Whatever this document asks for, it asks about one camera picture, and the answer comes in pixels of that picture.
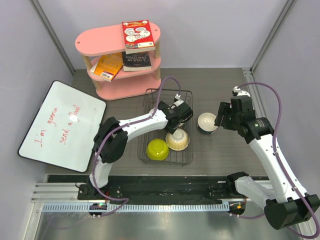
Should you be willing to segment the teal and white bowl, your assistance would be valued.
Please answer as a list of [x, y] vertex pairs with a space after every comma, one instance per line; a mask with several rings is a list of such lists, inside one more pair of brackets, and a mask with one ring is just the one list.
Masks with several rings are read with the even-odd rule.
[[215, 125], [216, 115], [210, 112], [204, 112], [197, 119], [197, 129], [204, 134], [212, 134], [218, 130]]

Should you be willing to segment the white bowl with yellow pattern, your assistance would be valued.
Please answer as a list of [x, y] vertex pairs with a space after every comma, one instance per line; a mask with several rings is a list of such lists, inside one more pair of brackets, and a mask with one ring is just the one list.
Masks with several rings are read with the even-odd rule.
[[178, 128], [173, 134], [166, 134], [165, 142], [171, 150], [183, 151], [189, 146], [190, 139], [186, 131]]

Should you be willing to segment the black wire dish rack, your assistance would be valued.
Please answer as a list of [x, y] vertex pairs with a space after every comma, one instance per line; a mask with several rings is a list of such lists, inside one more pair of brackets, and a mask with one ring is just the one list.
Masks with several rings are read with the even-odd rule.
[[[168, 105], [173, 104], [174, 97], [178, 92], [177, 89], [163, 89], [160, 94], [160, 101], [165, 102]], [[141, 112], [142, 114], [149, 113], [152, 108], [155, 107], [158, 97], [158, 89], [148, 88], [145, 91]], [[193, 94], [189, 90], [181, 90], [181, 99], [185, 101], [193, 109]], [[162, 139], [165, 141], [167, 132], [162, 130], [155, 130], [138, 137], [137, 144], [137, 157], [146, 164], [166, 164], [166, 165], [178, 165], [185, 166], [193, 161], [193, 133], [194, 133], [194, 118], [184, 123], [179, 128], [183, 129], [189, 137], [189, 143], [186, 149], [181, 151], [175, 151], [169, 148], [169, 154], [164, 160], [151, 160], [147, 156], [147, 146], [150, 141], [154, 139]]]

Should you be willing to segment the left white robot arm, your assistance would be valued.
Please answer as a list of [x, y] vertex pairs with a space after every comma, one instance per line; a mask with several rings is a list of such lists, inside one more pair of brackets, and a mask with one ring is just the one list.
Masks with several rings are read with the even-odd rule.
[[106, 185], [113, 163], [123, 156], [129, 141], [156, 130], [173, 134], [182, 123], [188, 122], [193, 114], [192, 108], [185, 101], [176, 100], [172, 105], [160, 101], [150, 112], [135, 118], [108, 118], [100, 125], [94, 137], [89, 194], [97, 200], [106, 195]]

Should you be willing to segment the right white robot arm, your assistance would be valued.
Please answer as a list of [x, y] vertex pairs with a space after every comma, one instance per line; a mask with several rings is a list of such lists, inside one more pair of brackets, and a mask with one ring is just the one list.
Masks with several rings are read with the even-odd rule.
[[249, 197], [263, 209], [268, 223], [276, 230], [307, 222], [320, 206], [316, 194], [300, 184], [290, 170], [283, 153], [273, 142], [275, 131], [265, 117], [256, 117], [252, 99], [247, 95], [233, 96], [221, 102], [215, 126], [236, 131], [258, 156], [270, 180], [272, 189], [255, 182], [245, 172], [228, 175], [226, 193], [233, 198]]

